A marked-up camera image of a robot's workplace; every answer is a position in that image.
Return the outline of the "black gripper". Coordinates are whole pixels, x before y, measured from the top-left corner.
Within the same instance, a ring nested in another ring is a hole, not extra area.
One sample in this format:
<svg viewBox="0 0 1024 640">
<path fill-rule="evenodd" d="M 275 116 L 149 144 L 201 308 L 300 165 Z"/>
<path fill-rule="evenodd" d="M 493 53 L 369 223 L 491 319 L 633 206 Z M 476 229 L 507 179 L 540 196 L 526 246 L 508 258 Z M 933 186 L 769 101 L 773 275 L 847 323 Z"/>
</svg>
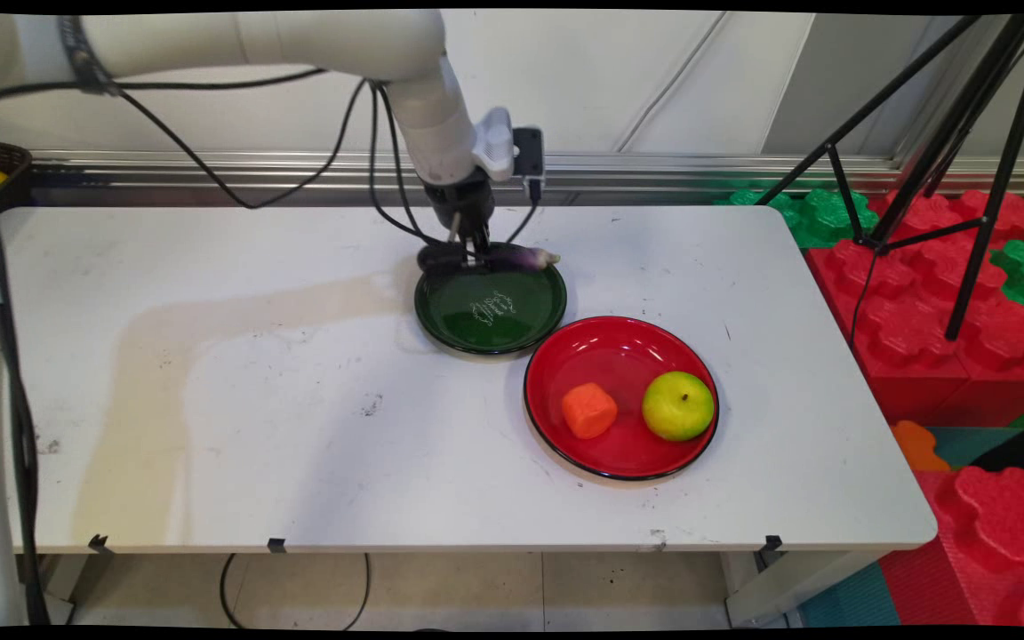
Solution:
<svg viewBox="0 0 1024 640">
<path fill-rule="evenodd" d="M 438 221 L 450 230 L 444 262 L 451 268 L 466 264 L 466 248 L 459 238 L 471 238 L 471 258 L 480 264 L 489 260 L 489 220 L 495 208 L 489 175 L 475 167 L 466 178 L 451 185 L 421 180 Z"/>
</svg>

